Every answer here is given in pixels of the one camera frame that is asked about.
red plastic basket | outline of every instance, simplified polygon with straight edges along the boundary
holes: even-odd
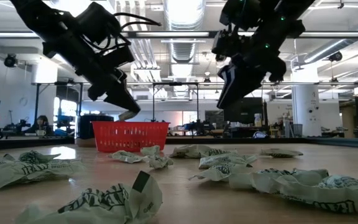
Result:
[[[155,145],[163,150],[169,123],[92,121],[92,125],[99,152],[140,152]]]

exposed ductwork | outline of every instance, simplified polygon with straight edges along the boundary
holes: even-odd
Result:
[[[358,25],[351,28],[351,30],[358,30]],[[329,57],[332,54],[335,54],[336,52],[354,44],[357,41],[358,39],[332,40],[327,44],[324,44],[323,46],[319,47],[318,49],[304,55],[303,60],[300,61],[304,61],[304,63],[317,62],[321,59]]]
[[[168,30],[200,30],[203,25],[206,0],[164,0],[164,15]],[[196,44],[171,43],[171,72],[177,82],[187,82],[193,69]],[[188,87],[174,87],[176,96],[185,96]]]

wooden table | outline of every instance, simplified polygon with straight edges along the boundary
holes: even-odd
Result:
[[[166,146],[164,152],[172,153],[175,146]],[[253,165],[255,170],[266,168],[318,169],[331,174],[345,174],[358,178],[358,148],[319,146],[307,144],[283,145],[214,145],[234,149],[240,153],[258,153],[271,147],[293,149],[305,155],[295,159],[260,158]],[[1,150],[0,156],[10,153],[17,157],[29,149]],[[82,190],[93,187],[106,190],[112,184],[123,182],[132,185],[140,170],[150,172],[163,192],[163,204],[149,223],[160,224],[211,224],[211,223],[358,223],[357,215],[330,213],[273,195],[254,191],[231,190],[227,183],[192,180],[197,174],[197,159],[175,159],[174,166],[165,170],[152,170],[146,163],[124,164],[113,162],[107,154],[92,148],[74,145],[38,147],[44,154],[62,153],[60,158],[83,158],[88,170],[69,180],[54,180],[16,185],[0,190],[0,223],[12,223],[29,203],[58,209],[77,198]]]

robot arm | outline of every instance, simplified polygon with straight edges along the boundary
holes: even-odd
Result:
[[[283,81],[287,66],[278,56],[287,37],[297,38],[305,31],[298,18],[314,0],[228,0],[220,23],[228,26],[215,37],[212,53],[216,60],[231,58],[218,75],[225,81],[218,101],[224,109],[261,87],[270,73],[271,82]],[[251,37],[239,35],[241,28],[256,30]]]
[[[148,18],[127,13],[110,14],[98,3],[92,2],[79,16],[47,6],[42,0],[11,0],[26,26],[35,32],[43,42],[43,53],[48,58],[60,54],[90,83],[88,96],[96,100],[107,94],[105,102],[130,111],[127,118],[135,116],[139,105],[126,87],[127,75],[118,67],[133,62],[129,42],[121,31],[131,24],[161,24]],[[116,16],[132,16],[145,22],[131,22],[120,25]],[[112,37],[115,45],[110,46]],[[107,45],[99,44],[107,39]]]

crumpled plastic bag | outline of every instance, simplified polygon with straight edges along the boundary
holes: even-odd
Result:
[[[41,181],[52,177],[65,177],[85,170],[79,159],[53,159],[60,156],[45,156],[35,151],[25,152],[17,161],[6,154],[0,158],[0,188],[10,184]]]
[[[232,174],[228,179],[234,189],[256,189],[332,212],[358,212],[358,180],[345,175],[329,176],[324,169],[269,169]]]
[[[303,156],[303,153],[285,149],[262,149],[259,155],[272,156],[274,158],[292,158],[295,156]]]
[[[112,153],[110,155],[108,155],[109,158],[111,159],[117,159],[119,161],[122,162],[127,162],[130,164],[133,164],[135,162],[142,162],[143,158],[142,156],[139,156],[137,154],[131,153],[131,152],[127,152],[124,150],[120,150],[117,151],[115,153]]]
[[[225,153],[216,156],[203,157],[200,159],[200,164],[198,166],[199,169],[208,169],[215,165],[221,164],[239,164],[239,165],[247,165],[248,167],[252,167],[251,163],[257,160],[257,156],[255,155],[238,155],[237,153]]]
[[[113,185],[107,191],[86,189],[76,200],[49,213],[29,205],[16,224],[147,223],[160,209],[162,192],[149,174],[140,172],[132,188]]]
[[[200,159],[225,153],[237,152],[236,150],[213,149],[204,145],[187,145],[176,147],[170,157]]]
[[[154,169],[166,168],[168,166],[173,165],[173,161],[167,156],[146,156],[144,158],[144,161],[147,162],[149,166]]]
[[[160,146],[152,146],[152,147],[143,147],[140,149],[140,152],[144,156],[154,156],[160,154]]]
[[[226,181],[228,182],[228,177],[231,174],[238,174],[238,173],[245,173],[249,172],[250,168],[247,165],[239,165],[239,164],[232,164],[226,163],[221,165],[214,165],[207,170],[200,172],[189,178],[189,180],[194,179],[197,177],[199,180],[201,179],[210,179],[212,181]]]
[[[144,156],[139,156],[126,151],[118,151],[110,154],[109,157],[111,159],[117,159],[130,164],[145,161],[151,168],[154,169],[166,168],[173,165],[173,161],[169,157],[160,156],[160,146],[143,147],[140,151]]]

